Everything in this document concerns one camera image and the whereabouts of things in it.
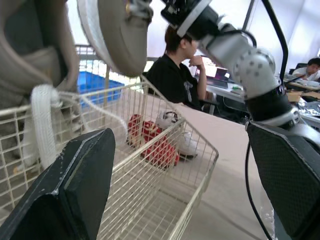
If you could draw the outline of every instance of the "black hair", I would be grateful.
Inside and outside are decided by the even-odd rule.
[[[311,66],[312,64],[316,64],[320,67],[320,58],[316,57],[316,58],[312,58],[308,61],[308,66]]]
[[[178,36],[177,30],[174,29],[171,25],[165,31],[164,41],[166,43],[165,50],[168,53],[175,53],[178,50],[179,44],[182,39],[186,39],[189,43],[192,42],[192,38],[188,35],[183,37]]]

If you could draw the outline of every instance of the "black t-shirt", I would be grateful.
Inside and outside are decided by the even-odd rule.
[[[155,61],[144,75],[170,102],[184,103],[193,109],[201,110],[197,93],[198,82],[186,65],[180,63],[179,68],[165,54]]]

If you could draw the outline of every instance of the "monitor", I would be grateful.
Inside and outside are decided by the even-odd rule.
[[[210,58],[203,56],[202,61],[205,67],[205,74],[207,78],[217,79],[217,80],[225,80],[225,78],[229,78],[228,70],[226,68],[218,67],[215,63],[211,61]],[[200,70],[197,69],[195,71],[195,77],[199,77]]]

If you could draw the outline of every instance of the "man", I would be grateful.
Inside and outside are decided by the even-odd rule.
[[[197,43],[187,35],[179,37],[171,26],[165,32],[164,40],[165,54],[153,64],[145,76],[170,102],[183,103],[201,110],[199,100],[206,97],[207,76],[202,57],[194,56]],[[187,59],[190,59],[189,67],[197,66],[200,70],[198,82],[182,63]]]
[[[294,76],[301,77],[307,81],[319,81],[320,79],[320,58],[312,58],[307,67],[301,67],[293,72]]]

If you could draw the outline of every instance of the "desk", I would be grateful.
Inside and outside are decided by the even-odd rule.
[[[233,87],[241,87],[235,83],[228,83],[228,89],[217,87],[217,86],[206,86],[206,90],[210,93],[217,94],[219,96],[225,97],[227,99],[232,99],[234,101],[245,103],[241,95],[231,92]]]
[[[305,85],[299,84],[297,82],[290,82],[287,85],[289,85],[290,87],[292,86],[293,89],[298,89],[298,90],[320,91],[320,87],[305,86]]]
[[[210,92],[210,93],[215,93],[215,94],[217,94],[219,96],[222,96],[222,97],[225,97],[225,98],[228,98],[228,99],[232,99],[232,100],[240,102],[240,103],[245,103],[245,101],[241,97],[241,95],[231,92],[233,87],[240,87],[240,86],[238,84],[228,83],[228,89],[224,89],[224,88],[220,88],[220,87],[216,87],[216,86],[207,85],[206,86],[206,90],[208,92]],[[314,116],[305,116],[305,115],[301,115],[301,117],[310,126],[320,129],[320,118],[317,118],[317,117],[314,117]]]
[[[246,192],[245,158],[249,138],[245,126],[178,104],[176,109],[219,151],[209,187],[182,239],[266,239]],[[271,208],[253,154],[249,159],[249,181],[258,211],[261,206]]]

